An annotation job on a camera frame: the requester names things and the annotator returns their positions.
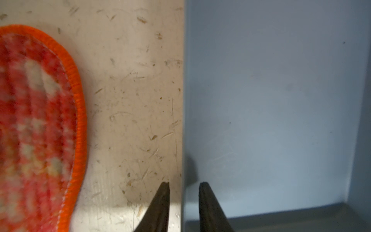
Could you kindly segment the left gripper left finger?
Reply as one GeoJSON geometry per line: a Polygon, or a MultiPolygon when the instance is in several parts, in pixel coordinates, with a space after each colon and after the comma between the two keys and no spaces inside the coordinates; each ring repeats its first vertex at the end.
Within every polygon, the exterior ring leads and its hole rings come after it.
{"type": "Polygon", "coordinates": [[[135,232],[167,232],[170,211],[170,184],[162,182],[135,232]]]}

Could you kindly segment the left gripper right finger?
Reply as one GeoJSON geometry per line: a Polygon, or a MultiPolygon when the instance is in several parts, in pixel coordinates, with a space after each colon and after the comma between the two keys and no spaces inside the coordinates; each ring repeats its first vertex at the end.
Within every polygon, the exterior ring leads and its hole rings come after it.
{"type": "Polygon", "coordinates": [[[234,231],[208,182],[199,186],[199,215],[201,232],[234,231]]]}

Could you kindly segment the blue storage box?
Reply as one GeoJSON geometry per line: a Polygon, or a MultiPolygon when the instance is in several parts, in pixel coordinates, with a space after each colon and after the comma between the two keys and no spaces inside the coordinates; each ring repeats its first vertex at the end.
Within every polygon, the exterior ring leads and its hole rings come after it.
{"type": "Polygon", "coordinates": [[[371,229],[370,1],[186,1],[183,232],[371,229]]]}

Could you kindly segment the red insole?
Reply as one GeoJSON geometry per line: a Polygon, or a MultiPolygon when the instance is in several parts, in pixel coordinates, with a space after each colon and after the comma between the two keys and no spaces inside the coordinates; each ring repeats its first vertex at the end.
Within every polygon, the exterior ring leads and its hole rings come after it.
{"type": "Polygon", "coordinates": [[[78,68],[41,30],[1,27],[1,231],[67,232],[87,164],[78,68]]]}

